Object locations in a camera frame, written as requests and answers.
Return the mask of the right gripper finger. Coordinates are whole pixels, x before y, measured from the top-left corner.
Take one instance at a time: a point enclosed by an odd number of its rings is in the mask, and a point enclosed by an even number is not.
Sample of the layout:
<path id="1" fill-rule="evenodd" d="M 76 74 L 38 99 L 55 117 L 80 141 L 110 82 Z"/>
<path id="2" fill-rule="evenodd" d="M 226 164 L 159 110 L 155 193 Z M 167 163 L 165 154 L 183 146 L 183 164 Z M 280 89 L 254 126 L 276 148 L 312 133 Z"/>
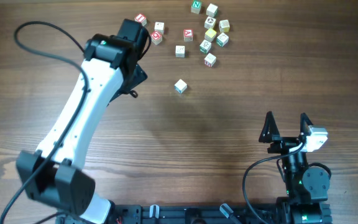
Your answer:
<path id="1" fill-rule="evenodd" d="M 302 113 L 300 115 L 300 134 L 302 136 L 308 136 L 310 133 L 309 126 L 312 126 L 313 123 L 309 119 L 306 113 Z"/>
<path id="2" fill-rule="evenodd" d="M 271 143 L 279 140 L 280 140 L 280 132 L 277 128 L 273 113 L 269 111 L 267 112 L 265 117 L 265 123 L 259 137 L 259 142 Z"/>

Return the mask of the wooden block blue side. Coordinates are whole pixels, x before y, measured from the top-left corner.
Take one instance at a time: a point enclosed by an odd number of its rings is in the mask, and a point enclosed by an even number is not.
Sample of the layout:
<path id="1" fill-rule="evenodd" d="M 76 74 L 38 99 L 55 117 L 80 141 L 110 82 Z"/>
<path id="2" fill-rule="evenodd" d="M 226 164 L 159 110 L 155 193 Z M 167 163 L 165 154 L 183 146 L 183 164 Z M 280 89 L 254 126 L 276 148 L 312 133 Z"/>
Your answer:
<path id="1" fill-rule="evenodd" d="M 179 79 L 174 87 L 177 92 L 182 94 L 187 89 L 188 85 L 182 79 Z"/>

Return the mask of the wooden block green picture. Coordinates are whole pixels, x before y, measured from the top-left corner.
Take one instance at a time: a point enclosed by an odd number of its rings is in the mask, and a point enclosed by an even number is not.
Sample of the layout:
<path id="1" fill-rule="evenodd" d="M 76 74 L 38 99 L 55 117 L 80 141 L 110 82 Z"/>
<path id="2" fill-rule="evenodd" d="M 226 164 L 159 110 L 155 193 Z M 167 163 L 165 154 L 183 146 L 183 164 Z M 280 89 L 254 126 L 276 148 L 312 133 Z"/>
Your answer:
<path id="1" fill-rule="evenodd" d="M 202 43 L 200 43 L 200 51 L 204 54 L 207 54 L 211 49 L 211 42 L 208 40 L 203 40 Z"/>

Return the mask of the wooden block red U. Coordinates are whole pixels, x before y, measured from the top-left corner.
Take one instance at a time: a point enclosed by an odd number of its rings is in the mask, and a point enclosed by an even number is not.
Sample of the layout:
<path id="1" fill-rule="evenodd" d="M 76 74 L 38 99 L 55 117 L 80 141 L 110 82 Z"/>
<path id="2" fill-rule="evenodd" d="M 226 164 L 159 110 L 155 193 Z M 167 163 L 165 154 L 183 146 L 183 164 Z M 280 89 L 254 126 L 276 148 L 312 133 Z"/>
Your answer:
<path id="1" fill-rule="evenodd" d="M 216 56 L 214 56 L 213 54 L 209 53 L 205 58 L 204 58 L 204 64 L 207 65 L 208 67 L 212 67 L 216 62 Z"/>

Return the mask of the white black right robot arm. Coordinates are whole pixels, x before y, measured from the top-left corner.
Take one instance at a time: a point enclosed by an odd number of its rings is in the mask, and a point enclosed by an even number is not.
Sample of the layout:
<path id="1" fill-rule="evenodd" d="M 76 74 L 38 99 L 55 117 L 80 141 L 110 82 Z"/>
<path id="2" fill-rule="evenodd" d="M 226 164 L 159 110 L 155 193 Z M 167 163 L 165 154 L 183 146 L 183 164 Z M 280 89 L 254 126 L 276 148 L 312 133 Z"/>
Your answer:
<path id="1" fill-rule="evenodd" d="M 269 154 L 283 158 L 282 177 L 287 190 L 286 197 L 276 200 L 276 223 L 332 223 L 328 200 L 331 171 L 321 163 L 308 163 L 306 154 L 320 149 L 328 140 L 328 131 L 314 125 L 309 117 L 300 116 L 300 135 L 282 137 L 273 113 L 269 111 L 259 137 L 259 142 L 269 143 Z"/>

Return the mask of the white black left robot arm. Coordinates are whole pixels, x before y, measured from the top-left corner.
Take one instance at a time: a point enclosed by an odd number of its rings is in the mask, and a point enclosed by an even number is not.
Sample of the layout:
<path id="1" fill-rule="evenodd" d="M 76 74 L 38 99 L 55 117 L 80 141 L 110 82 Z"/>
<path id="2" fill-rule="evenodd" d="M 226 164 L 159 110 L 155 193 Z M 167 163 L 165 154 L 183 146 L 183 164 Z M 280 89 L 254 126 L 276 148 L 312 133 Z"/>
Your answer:
<path id="1" fill-rule="evenodd" d="M 95 181 L 83 172 L 96 127 L 112 100 L 137 97 L 135 88 L 147 75 L 139 60 L 151 38 L 137 21 L 126 19 L 116 35 L 96 34 L 81 48 L 80 76 L 52 130 L 35 152 L 16 161 L 21 192 L 85 223 L 109 223 L 112 201 L 100 197 Z"/>

